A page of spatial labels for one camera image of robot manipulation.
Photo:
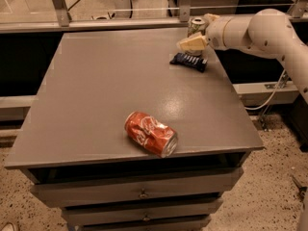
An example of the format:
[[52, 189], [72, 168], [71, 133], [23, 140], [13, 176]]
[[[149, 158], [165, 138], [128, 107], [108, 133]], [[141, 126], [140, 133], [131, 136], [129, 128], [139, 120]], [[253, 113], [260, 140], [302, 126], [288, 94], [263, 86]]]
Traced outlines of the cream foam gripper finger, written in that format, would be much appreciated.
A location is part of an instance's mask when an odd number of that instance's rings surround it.
[[207, 45], [208, 42], [206, 38], [200, 32], [192, 34], [177, 42], [177, 47], [183, 51], [204, 50]]
[[204, 20], [207, 21], [208, 23], [212, 23], [213, 21], [219, 19], [219, 15], [217, 14], [212, 14], [212, 13], [205, 13], [204, 14]]

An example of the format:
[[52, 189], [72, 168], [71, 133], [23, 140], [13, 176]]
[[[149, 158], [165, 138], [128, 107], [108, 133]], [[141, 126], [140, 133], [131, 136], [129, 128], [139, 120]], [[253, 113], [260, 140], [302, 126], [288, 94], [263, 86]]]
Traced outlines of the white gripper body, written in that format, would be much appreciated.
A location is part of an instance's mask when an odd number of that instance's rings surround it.
[[208, 44], [215, 50], [226, 50], [224, 43], [224, 29], [229, 21], [228, 16], [217, 18], [208, 18], [208, 26], [205, 31], [205, 36]]

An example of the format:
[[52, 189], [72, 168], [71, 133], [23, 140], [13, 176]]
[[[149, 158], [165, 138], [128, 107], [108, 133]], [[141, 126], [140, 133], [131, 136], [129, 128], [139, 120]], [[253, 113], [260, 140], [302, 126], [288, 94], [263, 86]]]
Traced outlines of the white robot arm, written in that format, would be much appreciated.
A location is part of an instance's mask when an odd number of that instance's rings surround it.
[[[213, 49], [276, 59], [299, 92], [307, 94], [307, 46], [287, 15], [274, 9], [254, 15], [208, 13], [201, 21]], [[270, 132], [259, 133], [266, 149], [250, 154], [244, 163], [246, 175], [225, 195], [224, 206], [202, 231], [307, 231], [307, 203], [296, 196], [292, 180], [307, 181], [307, 154], [280, 116], [272, 116], [269, 127]]]

